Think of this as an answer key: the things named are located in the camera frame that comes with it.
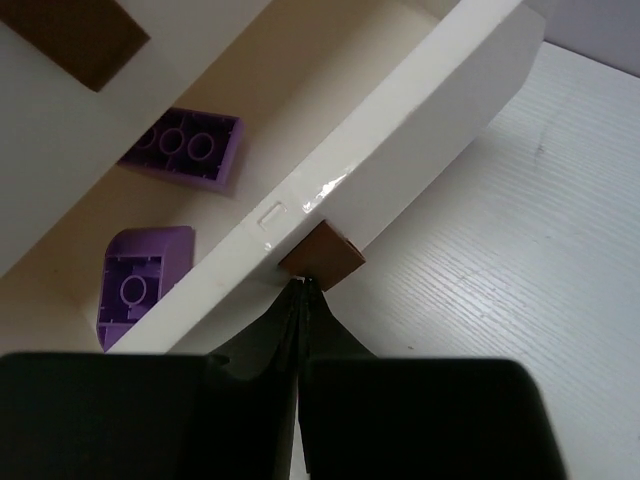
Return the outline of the purple 2x2 lego brick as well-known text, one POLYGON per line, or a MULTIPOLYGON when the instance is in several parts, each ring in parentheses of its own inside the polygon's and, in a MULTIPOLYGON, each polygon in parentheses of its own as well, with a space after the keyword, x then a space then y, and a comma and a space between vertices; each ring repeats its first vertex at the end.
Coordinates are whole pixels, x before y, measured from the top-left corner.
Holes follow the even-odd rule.
POLYGON ((108 351, 193 268, 190 226, 132 228, 109 243, 96 332, 108 351))

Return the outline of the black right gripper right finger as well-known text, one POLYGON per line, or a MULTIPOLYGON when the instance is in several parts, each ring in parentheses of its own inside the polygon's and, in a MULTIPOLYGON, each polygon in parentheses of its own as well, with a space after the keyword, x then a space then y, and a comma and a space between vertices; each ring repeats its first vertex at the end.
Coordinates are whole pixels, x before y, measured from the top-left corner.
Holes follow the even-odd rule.
POLYGON ((311 478, 567 477, 542 395, 520 363, 378 357, 310 279, 299 312, 299 423, 311 478))

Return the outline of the purple 2x3 lego brick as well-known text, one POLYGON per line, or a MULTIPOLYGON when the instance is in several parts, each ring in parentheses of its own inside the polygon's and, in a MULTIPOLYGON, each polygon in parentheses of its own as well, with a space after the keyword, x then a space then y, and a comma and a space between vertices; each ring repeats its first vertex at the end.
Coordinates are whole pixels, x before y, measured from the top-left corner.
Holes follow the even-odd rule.
POLYGON ((223 192, 243 132, 239 117, 172 107, 117 164, 172 183, 223 192))

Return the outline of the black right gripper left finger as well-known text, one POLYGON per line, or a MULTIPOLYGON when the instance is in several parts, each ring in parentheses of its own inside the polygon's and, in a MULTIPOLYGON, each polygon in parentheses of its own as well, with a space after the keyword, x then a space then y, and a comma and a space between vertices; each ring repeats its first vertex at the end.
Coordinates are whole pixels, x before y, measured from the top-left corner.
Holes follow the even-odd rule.
POLYGON ((302 292, 205 355, 5 355, 2 477, 288 478, 302 292))

